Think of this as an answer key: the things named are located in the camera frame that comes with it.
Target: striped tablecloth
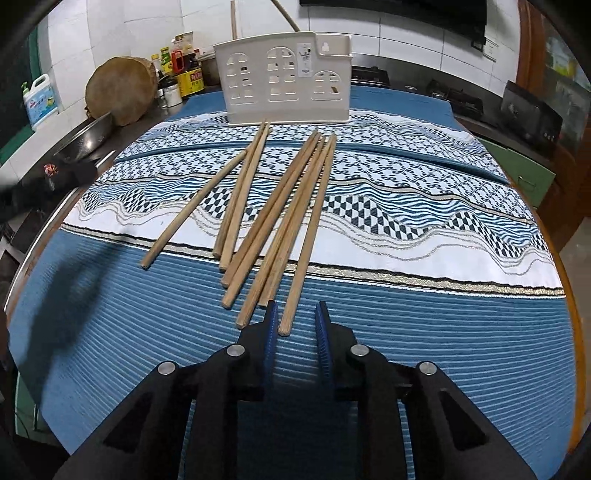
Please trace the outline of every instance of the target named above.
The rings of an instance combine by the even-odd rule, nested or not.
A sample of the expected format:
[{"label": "striped tablecloth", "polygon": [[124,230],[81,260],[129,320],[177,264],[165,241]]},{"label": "striped tablecloth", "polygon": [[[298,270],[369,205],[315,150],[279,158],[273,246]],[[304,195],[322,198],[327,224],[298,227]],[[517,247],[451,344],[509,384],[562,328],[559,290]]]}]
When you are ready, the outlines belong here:
[{"label": "striped tablecloth", "polygon": [[[240,239],[313,128],[273,127]],[[318,383],[320,300],[334,322],[388,359],[438,363],[538,478],[549,478],[573,425],[573,333],[531,212],[446,102],[354,87],[351,120],[320,129],[338,137],[324,212],[293,332],[278,342],[275,390],[241,407],[241,479],[354,478],[355,406],[333,404]],[[228,127],[221,94],[191,99],[121,153],[38,260],[12,317],[10,348],[68,451],[155,364],[203,361],[237,339],[247,288],[225,310],[211,256],[237,170],[148,271],[138,263],[255,131]]]}]

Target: table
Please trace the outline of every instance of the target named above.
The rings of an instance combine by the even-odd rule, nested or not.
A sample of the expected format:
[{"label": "table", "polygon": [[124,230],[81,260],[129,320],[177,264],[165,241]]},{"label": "table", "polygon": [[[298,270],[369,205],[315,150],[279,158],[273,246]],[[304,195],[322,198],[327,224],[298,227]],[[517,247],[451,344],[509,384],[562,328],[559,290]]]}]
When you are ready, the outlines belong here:
[{"label": "table", "polygon": [[[446,102],[353,87],[351,107],[347,124],[320,127],[339,142],[324,214],[293,332],[278,343],[273,402],[241,406],[241,478],[354,476],[355,406],[334,405],[318,382],[319,300],[388,359],[438,363],[538,478],[549,478],[580,399],[565,291],[535,216]],[[154,365],[203,361],[238,338],[246,289],[232,310],[222,308],[211,256],[237,171],[148,271],[138,265],[187,199],[254,136],[256,127],[229,128],[223,110],[220,93],[196,97],[123,150],[22,289],[11,352],[70,452]],[[274,126],[240,238],[313,128]],[[410,452],[407,432],[405,442]],[[410,453],[408,461],[413,478]]]}]

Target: white detergent jug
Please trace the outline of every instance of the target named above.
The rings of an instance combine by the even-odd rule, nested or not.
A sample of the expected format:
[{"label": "white detergent jug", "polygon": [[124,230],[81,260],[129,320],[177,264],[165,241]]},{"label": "white detergent jug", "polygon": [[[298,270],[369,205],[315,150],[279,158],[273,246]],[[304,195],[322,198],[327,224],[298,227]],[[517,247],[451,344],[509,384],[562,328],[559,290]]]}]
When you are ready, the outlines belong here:
[{"label": "white detergent jug", "polygon": [[31,90],[23,83],[22,99],[25,102],[29,123],[33,131],[45,120],[58,114],[57,100],[53,93],[51,79],[46,73],[33,82]]}]

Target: yellow can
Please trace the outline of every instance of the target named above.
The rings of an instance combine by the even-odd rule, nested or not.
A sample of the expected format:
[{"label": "yellow can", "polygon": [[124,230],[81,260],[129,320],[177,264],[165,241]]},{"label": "yellow can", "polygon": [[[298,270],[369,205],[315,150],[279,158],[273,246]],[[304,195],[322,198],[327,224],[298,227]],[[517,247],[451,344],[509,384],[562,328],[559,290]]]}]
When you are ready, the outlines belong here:
[{"label": "yellow can", "polygon": [[178,88],[181,91],[181,97],[200,92],[205,88],[201,67],[190,70],[189,72],[180,73],[177,75],[177,80]]}]

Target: wooden chopstick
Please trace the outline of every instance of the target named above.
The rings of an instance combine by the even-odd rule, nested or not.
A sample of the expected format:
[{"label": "wooden chopstick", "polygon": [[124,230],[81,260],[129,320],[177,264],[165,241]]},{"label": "wooden chopstick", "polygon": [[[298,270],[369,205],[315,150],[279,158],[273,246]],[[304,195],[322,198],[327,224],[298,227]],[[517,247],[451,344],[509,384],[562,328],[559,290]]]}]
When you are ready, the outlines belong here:
[{"label": "wooden chopstick", "polygon": [[217,172],[194,196],[189,200],[188,204],[177,214],[172,222],[166,227],[164,232],[160,234],[158,239],[154,242],[150,250],[144,255],[144,258],[139,263],[140,266],[147,270],[152,262],[156,259],[158,254],[164,249],[169,240],[177,232],[183,222],[189,218],[191,213],[197,208],[197,205],[213,190],[213,188],[228,175],[236,166],[246,157],[246,148],[238,155],[231,159],[219,172]]},{"label": "wooden chopstick", "polygon": [[[318,129],[314,130],[310,134],[308,140],[306,140],[304,145],[302,145],[299,152],[291,162],[291,165],[283,174],[281,180],[277,184],[277,187],[275,187],[275,190],[273,190],[273,193],[271,193],[271,196],[256,217],[255,222],[252,224],[252,227],[246,234],[245,239],[242,241],[238,252],[236,252],[236,255],[232,257],[232,261],[230,262],[228,269],[222,277],[222,285],[224,288],[228,288],[230,282],[236,275],[236,272],[243,261],[245,261],[247,264],[250,262],[250,264],[248,269],[243,268],[246,273],[242,281],[244,281],[244,278],[246,278],[248,272],[250,272],[254,262],[256,261],[256,258],[261,253],[267,238],[273,230],[273,227],[275,226],[275,223],[277,222],[277,219],[279,218],[279,215],[281,214],[281,211],[283,210],[283,207],[285,206],[285,203],[287,202],[294,185],[297,183],[301,172],[308,163],[319,136],[320,134],[318,133]],[[245,257],[247,256],[247,253],[249,253],[249,249],[253,243],[256,243],[257,248],[252,250],[248,259],[245,260]]]},{"label": "wooden chopstick", "polygon": [[[256,308],[256,302],[259,299],[259,296],[261,295],[263,287],[265,286],[265,282],[271,271],[271,268],[277,256],[277,252],[279,251],[279,248],[283,241],[283,237],[285,236],[288,228],[290,227],[291,219],[298,210],[298,206],[302,202],[307,204],[307,202],[310,201],[311,191],[314,189],[314,185],[316,184],[317,176],[314,177],[314,174],[318,170],[316,168],[316,165],[317,163],[319,163],[320,150],[323,143],[324,137],[320,137],[317,143],[316,151],[314,152],[312,159],[310,160],[308,169],[306,170],[306,173],[304,174],[304,177],[300,182],[300,186],[295,192],[293,200],[291,201],[290,206],[287,209],[285,216],[283,217],[283,220],[281,221],[279,230],[277,230],[277,233],[275,234],[273,241],[271,242],[271,246],[269,247],[269,250],[265,255],[265,259],[262,262],[261,268],[259,268],[259,271],[256,273],[255,279],[252,282],[248,294],[246,295],[246,299],[244,300],[244,304],[242,304],[242,308],[238,313],[238,317],[236,318],[236,325],[238,328],[244,328],[246,325],[248,325],[248,323],[251,320],[252,312],[254,312]],[[226,292],[224,299],[226,299],[226,296],[230,292],[231,287],[232,285],[230,285],[230,287],[228,288],[228,291]]]},{"label": "wooden chopstick", "polygon": [[314,248],[314,240],[316,240],[316,232],[318,231],[326,188],[329,184],[330,171],[332,170],[333,159],[335,156],[335,134],[331,135],[330,142],[330,151],[324,161],[324,172],[322,174],[322,179],[320,180],[320,187],[318,188],[318,194],[316,194],[316,200],[314,201],[314,208],[312,208],[312,216],[310,217],[310,223],[306,230],[304,245],[301,248],[300,258],[297,262],[297,267],[295,268],[294,278],[291,282],[290,292],[287,296],[285,309],[283,310],[283,316],[281,317],[281,323],[279,325],[279,335],[282,336],[288,336],[291,333],[291,326],[293,325],[294,316],[296,315],[297,304],[300,301],[301,289],[304,286],[306,271],[308,270],[310,257],[312,256],[312,249]]},{"label": "wooden chopstick", "polygon": [[232,218],[230,219],[230,225],[228,226],[228,232],[226,234],[226,241],[223,245],[219,266],[221,271],[226,271],[230,264],[230,260],[232,260],[234,247],[236,247],[236,240],[238,239],[238,232],[240,231],[240,224],[242,223],[242,217],[244,216],[244,209],[246,208],[246,200],[248,198],[248,193],[251,191],[252,180],[255,177],[256,168],[261,159],[262,150],[265,147],[265,141],[267,141],[270,127],[270,123],[265,125],[262,134],[258,138],[256,147],[252,149],[252,156],[249,159],[248,169],[246,170],[244,180],[240,187],[240,194],[234,205]]},{"label": "wooden chopstick", "polygon": [[[315,162],[316,158],[317,157],[313,157],[310,160],[310,164],[308,165],[308,169],[306,170],[306,173],[304,173],[304,176],[302,177],[302,181],[300,182],[300,185],[303,182],[307,181],[307,179],[309,179],[309,177],[310,177],[309,171],[313,167],[313,162]],[[278,230],[276,231],[275,236],[273,237],[273,241],[271,242],[271,246],[269,247],[269,249],[265,255],[265,258],[263,260],[263,265],[265,264],[265,262],[267,262],[267,265],[265,266],[265,268],[263,268],[263,265],[261,265],[261,268],[259,269],[259,272],[261,270],[265,271],[265,269],[267,271],[267,273],[264,274],[264,278],[262,279],[261,288],[263,288],[265,280],[267,279],[267,274],[270,271],[270,263],[272,263],[271,257],[274,258],[275,254],[277,253],[277,247],[279,244],[280,237],[283,236],[284,231],[285,231],[285,227],[289,223],[289,217],[291,216],[291,214],[297,204],[297,198],[298,198],[297,195],[298,194],[297,194],[297,190],[296,190],[296,193],[295,193],[294,197],[291,199],[290,205],[287,208],[287,211],[285,212],[283,220],[281,221],[281,225],[278,228]],[[265,223],[267,221],[270,222],[271,220],[272,220],[272,218],[268,218],[265,221]],[[256,256],[258,255],[258,254],[255,255],[255,253],[261,251],[262,247],[267,242],[267,238],[268,238],[268,234],[266,235],[266,229],[261,228],[261,230],[258,232],[254,242],[252,243],[250,249],[248,249],[248,252],[246,253],[244,260],[242,261],[242,263],[239,265],[238,269],[236,270],[236,275],[234,275],[234,277],[232,277],[232,281],[228,285],[228,290],[226,291],[226,294],[222,298],[222,305],[224,306],[224,308],[229,309],[232,307],[232,304],[234,303],[234,300],[236,299],[236,296],[238,295],[238,292],[240,291],[242,284],[246,280],[246,277],[248,276],[252,266],[254,265],[254,262],[256,260]]]},{"label": "wooden chopstick", "polygon": [[[248,153],[250,153],[256,145],[254,141],[248,145],[246,148]],[[226,206],[226,210],[223,214],[222,224],[220,225],[220,229],[217,232],[216,242],[213,245],[212,255],[214,258],[220,258],[222,256],[222,249],[224,243],[226,242],[226,236],[228,234],[228,227],[230,226],[230,220],[232,219],[232,215],[234,213],[234,209],[236,208],[236,200],[238,199],[238,195],[240,194],[240,189],[242,188],[242,184],[244,183],[244,177],[246,176],[246,171],[248,170],[248,166],[250,164],[250,159],[252,156],[247,154],[244,163],[242,164],[242,168],[240,169],[240,173],[238,174],[238,178],[236,179],[236,184],[232,189],[232,194],[230,195],[230,200],[228,201],[228,205]]]},{"label": "wooden chopstick", "polygon": [[300,202],[298,208],[291,218],[291,224],[287,229],[285,237],[283,237],[281,246],[275,257],[275,262],[273,263],[273,268],[267,277],[267,282],[265,283],[265,288],[262,291],[262,294],[259,298],[258,304],[261,307],[266,307],[269,300],[273,300],[275,298],[275,294],[277,289],[279,288],[279,284],[281,283],[281,279],[283,278],[283,273],[285,272],[285,267],[287,266],[287,262],[290,259],[291,251],[294,248],[294,244],[296,242],[298,233],[302,226],[302,222],[304,217],[306,216],[306,212],[308,210],[308,205],[310,201],[310,197],[314,192],[314,187],[316,186],[316,181],[320,175],[322,170],[322,165],[325,162],[326,156],[328,155],[331,147],[332,147],[333,137],[330,137],[329,141],[325,143],[322,148],[322,152],[320,154],[320,159],[317,163],[316,169],[317,173],[315,172],[313,175],[314,183],[310,186],[310,193],[306,195],[308,199],[307,202]]}]

